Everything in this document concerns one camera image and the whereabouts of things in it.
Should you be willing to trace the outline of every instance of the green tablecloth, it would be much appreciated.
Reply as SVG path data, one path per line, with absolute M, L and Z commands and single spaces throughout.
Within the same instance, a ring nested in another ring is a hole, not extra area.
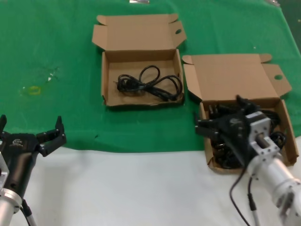
M 301 57 L 280 8 L 264 0 L 0 0 L 0 113 L 6 131 L 38 133 L 61 115 L 67 147 L 112 152 L 203 149 L 198 104 L 110 111 L 100 95 L 101 55 L 91 42 L 97 15 L 178 13 L 184 54 L 271 53 L 293 90 L 286 96 L 301 135 Z

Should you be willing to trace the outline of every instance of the logo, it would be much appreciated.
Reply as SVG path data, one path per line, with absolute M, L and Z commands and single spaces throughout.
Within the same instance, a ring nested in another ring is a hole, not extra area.
M 230 124 L 231 124 L 231 126 L 235 126 L 235 125 L 241 124 L 241 123 L 242 123 L 242 122 L 241 122 L 241 120 L 239 120 L 239 119 L 236 119 L 236 118 L 230 119 Z
M 20 139 L 15 139 L 15 140 L 13 141 L 13 143 L 12 143 L 10 146 L 23 147 L 23 144 L 22 144 L 22 143 L 23 143 L 22 140 L 20 140 Z

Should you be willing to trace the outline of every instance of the black cable bundle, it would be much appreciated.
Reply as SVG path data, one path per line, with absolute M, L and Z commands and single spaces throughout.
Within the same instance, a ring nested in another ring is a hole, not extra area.
M 144 72 L 146 70 L 148 70 L 150 68 L 157 69 L 158 75 L 156 76 L 155 79 L 153 79 L 147 83 L 143 83 L 142 75 L 144 74 Z M 183 84 L 182 84 L 181 80 L 175 75 L 168 75 L 161 79 L 159 79 L 159 77 L 160 77 L 160 69 L 155 65 L 150 65 L 141 71 L 141 73 L 139 75 L 139 79 L 136 79 L 133 76 L 128 75 L 128 74 L 120 75 L 118 77 L 117 89 L 120 92 L 139 92 L 139 91 L 149 92 L 152 95 L 161 98 L 163 101 L 177 100 L 178 96 L 182 93 L 182 90 L 183 90 Z M 167 92 L 166 90 L 155 87 L 155 85 L 157 85 L 158 83 L 162 82 L 165 79 L 169 79 L 174 84 L 175 89 L 176 89 L 176 94 L 172 94 L 170 92 Z
M 237 106 L 210 105 L 209 119 L 218 119 L 225 115 L 234 114 L 239 110 Z M 281 123 L 279 115 L 271 110 L 261 110 L 261 112 L 271 119 L 270 138 L 281 150 L 286 144 L 286 135 L 281 131 L 274 131 Z M 214 148 L 215 161 L 223 169 L 239 169 L 242 167 L 233 151 L 223 141 L 211 141 L 211 146 Z

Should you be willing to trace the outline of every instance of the table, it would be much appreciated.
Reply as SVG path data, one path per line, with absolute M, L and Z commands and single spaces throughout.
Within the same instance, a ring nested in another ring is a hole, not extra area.
M 297 139 L 301 147 L 301 138 Z M 301 159 L 291 172 L 301 178 Z M 205 153 L 106 153 L 60 148 L 38 157 L 25 194 L 39 226 L 243 226 L 229 199 L 237 175 L 218 175 Z M 234 197 L 245 217 L 245 176 Z M 277 209 L 256 181 L 261 225 L 280 226 Z M 25 226 L 21 214 L 12 226 Z
M 69 148 L 109 152 L 201 150 L 192 113 L 198 103 L 160 110 L 110 111 L 100 95 L 97 15 L 177 13 L 187 40 L 181 55 L 270 53 L 293 90 L 286 105 L 301 135 L 301 56 L 282 14 L 266 0 L 0 0 L 0 113 L 11 133 L 39 133 L 63 117 Z M 301 23 L 293 19 L 298 29 Z

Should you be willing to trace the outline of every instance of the cable plug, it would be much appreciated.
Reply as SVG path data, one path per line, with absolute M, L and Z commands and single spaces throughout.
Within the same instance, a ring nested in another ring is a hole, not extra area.
M 252 196 L 251 193 L 248 194 L 248 199 L 249 199 L 250 210 L 251 210 L 251 211 L 257 210 L 256 204 L 255 204 L 255 202 L 254 202 L 254 199 L 253 199 L 253 196 Z

